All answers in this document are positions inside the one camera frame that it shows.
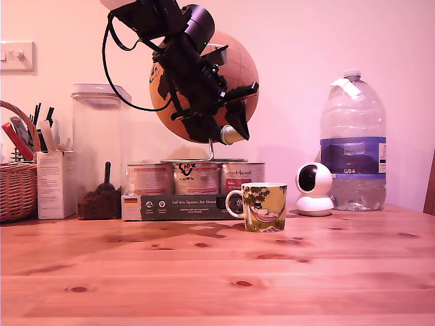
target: security camera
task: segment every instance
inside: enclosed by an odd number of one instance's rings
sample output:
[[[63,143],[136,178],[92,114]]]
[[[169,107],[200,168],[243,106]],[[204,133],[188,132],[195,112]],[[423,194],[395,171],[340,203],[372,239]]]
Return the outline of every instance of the security camera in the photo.
[[[311,162],[302,165],[296,174],[296,187],[301,195],[296,201],[296,209],[301,215],[326,216],[334,204],[328,197],[332,187],[332,175],[326,166]]]

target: wall switch plate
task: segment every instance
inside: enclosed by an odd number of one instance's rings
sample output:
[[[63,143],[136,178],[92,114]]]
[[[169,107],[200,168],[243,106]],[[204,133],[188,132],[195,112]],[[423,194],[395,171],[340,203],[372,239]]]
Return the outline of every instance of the wall switch plate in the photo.
[[[35,70],[33,42],[1,42],[1,72]]]

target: hammock illustration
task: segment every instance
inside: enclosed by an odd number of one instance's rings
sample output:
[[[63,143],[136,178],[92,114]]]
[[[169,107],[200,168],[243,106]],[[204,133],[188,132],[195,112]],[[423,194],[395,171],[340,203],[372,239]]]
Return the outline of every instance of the hammock illustration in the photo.
[[[251,214],[260,222],[270,223],[276,220],[285,210],[285,204],[279,212],[270,213],[268,209],[257,209],[254,206],[250,206]]]

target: mug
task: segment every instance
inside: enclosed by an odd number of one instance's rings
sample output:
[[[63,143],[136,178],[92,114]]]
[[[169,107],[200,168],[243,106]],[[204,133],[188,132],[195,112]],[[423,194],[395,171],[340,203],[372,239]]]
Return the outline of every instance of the mug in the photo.
[[[242,196],[243,213],[236,214],[230,208],[230,197]],[[278,232],[285,226],[285,199],[287,185],[284,183],[242,183],[241,190],[232,190],[226,195],[228,213],[245,219],[245,229],[251,232]]]

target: water bottle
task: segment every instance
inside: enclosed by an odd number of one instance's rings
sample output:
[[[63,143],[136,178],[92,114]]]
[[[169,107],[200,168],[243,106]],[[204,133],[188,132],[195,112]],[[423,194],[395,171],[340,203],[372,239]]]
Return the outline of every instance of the water bottle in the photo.
[[[321,116],[321,163],[333,177],[335,209],[375,211],[386,196],[385,110],[375,91],[349,70],[332,84]]]

